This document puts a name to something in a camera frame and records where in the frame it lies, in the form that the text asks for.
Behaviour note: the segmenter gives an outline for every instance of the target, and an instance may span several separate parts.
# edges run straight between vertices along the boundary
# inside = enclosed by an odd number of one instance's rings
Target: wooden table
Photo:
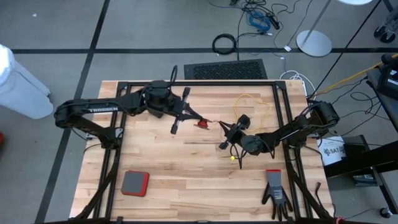
[[[117,81],[103,81],[99,98],[114,97],[117,84]],[[286,85],[295,117],[307,106],[303,86],[297,80],[287,80]],[[172,91],[181,95],[183,86],[173,86]],[[271,87],[268,86],[194,86],[188,102],[207,119],[233,123],[236,121],[233,105],[242,93],[249,93],[271,106],[264,117],[264,127],[256,133],[276,130],[279,126],[275,103]],[[282,94],[279,97],[286,123]],[[251,118],[251,128],[255,128],[260,125],[268,106],[244,96],[238,101],[237,109],[239,115],[245,113]],[[95,123],[102,126],[109,126],[110,120],[111,113],[96,114],[93,118]],[[170,128],[173,121],[171,116],[158,119],[148,112],[127,117],[112,220],[123,216],[124,220],[146,221],[271,221],[272,202],[261,204],[267,183],[266,169],[282,169],[282,185],[291,199],[282,146],[275,149],[275,159],[271,159],[269,153],[259,156],[248,154],[243,159],[243,170],[239,170],[238,161],[231,160],[229,150],[218,148],[219,143],[224,141],[224,133],[217,123],[211,123],[210,130],[207,131],[195,127],[194,121],[184,121],[180,123],[177,134],[172,135]],[[93,144],[98,144],[98,140],[88,141],[87,146]],[[307,144],[317,149],[315,140],[309,139]],[[71,217],[79,214],[96,192],[103,155],[104,149],[99,146],[92,147],[85,153]],[[320,156],[306,148],[302,149],[301,156],[309,191],[314,194],[316,183],[321,182],[320,200],[329,213],[333,214]],[[150,180],[145,197],[121,193],[121,184],[127,170],[149,172]],[[301,214],[305,216],[303,198],[298,188],[297,192]],[[104,216],[107,196],[108,193],[105,192],[101,217]]]

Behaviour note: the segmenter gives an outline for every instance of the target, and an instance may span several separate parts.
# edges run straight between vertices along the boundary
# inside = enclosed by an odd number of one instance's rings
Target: yellow cable
[[[250,94],[247,94],[247,93],[243,93],[242,95],[240,95],[240,96],[238,97],[238,99],[236,99],[235,104],[234,104],[234,111],[235,111],[236,122],[238,122],[238,111],[237,111],[237,109],[236,109],[236,104],[238,103],[239,99],[240,99],[242,96],[250,96],[251,98],[255,99],[254,96],[252,96],[252,95],[250,95]],[[264,115],[262,116],[262,118],[261,118],[261,125],[258,126],[258,127],[256,127],[256,128],[254,128],[254,129],[252,129],[252,130],[247,130],[247,131],[250,131],[250,132],[262,128],[263,122],[264,122],[264,118],[266,117],[267,113],[271,110],[271,105],[270,105],[269,103],[266,103],[266,102],[263,102],[263,101],[259,101],[259,100],[256,100],[256,101],[257,101],[259,104],[267,105],[269,108],[268,108],[268,110],[265,112],[265,114],[264,114]]]
[[[396,57],[398,57],[398,54],[395,54],[395,55],[392,56],[392,58],[396,58]],[[377,66],[379,66],[379,65],[381,65],[381,64],[382,64],[382,62],[379,62],[379,63],[373,65],[373,66],[370,67],[370,68],[367,68],[367,69],[365,69],[365,70],[363,70],[363,71],[360,71],[360,72],[358,72],[357,74],[355,74],[355,75],[353,75],[353,76],[350,76],[350,77],[348,77],[348,78],[345,78],[345,79],[339,81],[338,83],[335,83],[335,84],[333,84],[333,85],[327,87],[326,89],[324,89],[324,90],[322,90],[322,91],[319,91],[319,92],[318,92],[317,94],[315,94],[314,96],[317,96],[317,95],[320,95],[321,93],[324,93],[324,92],[326,92],[326,91],[329,91],[329,90],[333,89],[334,87],[336,87],[336,86],[338,86],[338,85],[340,85],[340,84],[342,84],[342,83],[344,83],[344,82],[348,82],[348,81],[350,81],[350,80],[352,80],[352,79],[354,79],[354,78],[356,78],[356,77],[358,77],[358,76],[364,74],[365,72],[369,71],[370,69],[376,68]]]

